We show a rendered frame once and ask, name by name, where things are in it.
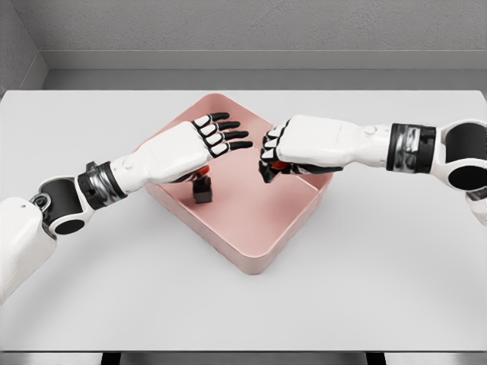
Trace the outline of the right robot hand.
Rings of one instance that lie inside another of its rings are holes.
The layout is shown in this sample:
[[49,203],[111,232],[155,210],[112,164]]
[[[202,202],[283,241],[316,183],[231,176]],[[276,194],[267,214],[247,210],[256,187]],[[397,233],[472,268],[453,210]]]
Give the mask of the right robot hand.
[[[359,127],[351,122],[297,115],[263,136],[259,172],[265,183],[279,174],[323,174],[338,172],[352,162],[358,146]],[[289,170],[274,170],[269,163],[284,161]]]

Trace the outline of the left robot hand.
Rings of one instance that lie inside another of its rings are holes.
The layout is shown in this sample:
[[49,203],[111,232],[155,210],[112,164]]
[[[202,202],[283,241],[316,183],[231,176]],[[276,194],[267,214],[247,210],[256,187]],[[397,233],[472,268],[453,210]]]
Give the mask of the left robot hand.
[[176,182],[202,169],[210,160],[251,148],[249,132],[240,130],[240,122],[230,121],[229,117],[225,112],[211,113],[181,122],[144,143],[140,151],[151,155],[145,165],[148,181]]

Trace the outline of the pink square basket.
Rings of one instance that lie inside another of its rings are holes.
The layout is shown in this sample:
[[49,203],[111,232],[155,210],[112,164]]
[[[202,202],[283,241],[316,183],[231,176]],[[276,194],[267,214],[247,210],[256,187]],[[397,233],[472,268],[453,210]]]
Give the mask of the pink square basket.
[[167,126],[216,112],[227,112],[232,121],[239,121],[253,146],[210,162],[212,201],[197,204],[190,182],[145,188],[241,271],[256,275],[313,214],[333,176],[278,175],[265,183],[258,162],[263,136],[272,124],[224,94],[206,94]]

